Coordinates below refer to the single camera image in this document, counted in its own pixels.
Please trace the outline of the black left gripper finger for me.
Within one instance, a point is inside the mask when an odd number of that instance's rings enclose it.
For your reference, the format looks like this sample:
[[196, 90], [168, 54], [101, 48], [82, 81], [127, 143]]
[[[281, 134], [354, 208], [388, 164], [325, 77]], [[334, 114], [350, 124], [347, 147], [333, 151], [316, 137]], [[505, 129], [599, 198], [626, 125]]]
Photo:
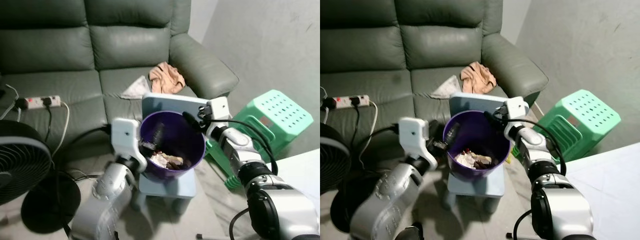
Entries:
[[457, 139], [458, 131], [460, 130], [460, 123], [453, 123], [449, 130], [445, 132], [445, 144], [447, 146], [452, 146]]
[[150, 138], [150, 144], [153, 147], [160, 147], [163, 143], [164, 132], [165, 132], [165, 124], [163, 122], [159, 122], [155, 125], [153, 133]]

